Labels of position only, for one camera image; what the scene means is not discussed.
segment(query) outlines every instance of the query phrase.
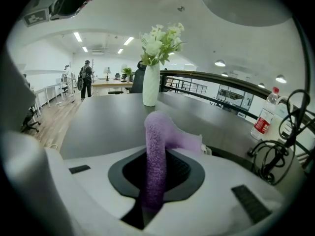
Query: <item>ceiling vent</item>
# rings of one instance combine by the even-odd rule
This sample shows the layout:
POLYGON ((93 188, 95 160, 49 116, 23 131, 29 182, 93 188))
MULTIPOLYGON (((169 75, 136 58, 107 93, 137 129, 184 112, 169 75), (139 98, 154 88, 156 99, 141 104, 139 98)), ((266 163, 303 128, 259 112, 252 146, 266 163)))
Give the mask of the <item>ceiling vent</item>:
POLYGON ((93 55, 103 55, 105 53, 105 48, 102 47, 93 47, 92 54, 93 55))

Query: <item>purple fuzzy object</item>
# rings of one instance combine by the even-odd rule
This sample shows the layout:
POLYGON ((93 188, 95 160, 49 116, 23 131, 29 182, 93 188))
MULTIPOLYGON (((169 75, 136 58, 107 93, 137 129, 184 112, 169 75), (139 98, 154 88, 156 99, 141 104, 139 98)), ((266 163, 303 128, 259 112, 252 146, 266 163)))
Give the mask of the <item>purple fuzzy object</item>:
POLYGON ((142 195, 144 207, 159 210, 166 184, 165 148, 184 148, 201 154, 202 137, 180 130, 162 112, 150 113, 144 121, 147 142, 147 176, 142 195))

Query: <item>white vase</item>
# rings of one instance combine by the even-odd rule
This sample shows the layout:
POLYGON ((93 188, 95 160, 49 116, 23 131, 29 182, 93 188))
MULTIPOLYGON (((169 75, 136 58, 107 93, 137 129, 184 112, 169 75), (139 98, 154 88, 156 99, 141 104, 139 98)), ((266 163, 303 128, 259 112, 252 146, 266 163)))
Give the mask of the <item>white vase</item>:
POLYGON ((144 73, 142 100, 143 105, 153 107, 158 101, 159 90, 159 63, 153 66, 147 66, 144 73))

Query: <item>dark gray tabletop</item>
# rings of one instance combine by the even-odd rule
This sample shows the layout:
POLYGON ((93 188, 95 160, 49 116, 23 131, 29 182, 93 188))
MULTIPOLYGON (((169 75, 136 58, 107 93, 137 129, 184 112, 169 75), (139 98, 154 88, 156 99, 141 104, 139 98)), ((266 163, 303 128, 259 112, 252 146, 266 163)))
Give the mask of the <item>dark gray tabletop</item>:
POLYGON ((177 94, 160 93, 155 107, 142 103, 142 94, 85 99, 67 130, 64 159, 96 156, 145 145, 144 120, 152 111, 171 116, 182 130, 202 135, 203 143, 242 158, 256 144, 252 123, 218 107, 177 94))

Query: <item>plastic bottle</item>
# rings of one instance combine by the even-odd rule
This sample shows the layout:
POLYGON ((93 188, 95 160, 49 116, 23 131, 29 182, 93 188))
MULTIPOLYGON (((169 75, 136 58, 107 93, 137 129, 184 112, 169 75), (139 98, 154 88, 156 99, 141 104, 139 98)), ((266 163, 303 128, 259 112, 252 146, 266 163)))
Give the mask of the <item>plastic bottle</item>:
POLYGON ((276 102, 278 100, 279 89, 277 87, 272 88, 272 93, 267 97, 266 102, 260 112, 260 115, 252 128, 251 135, 259 140, 266 133, 274 112, 276 110, 276 102))

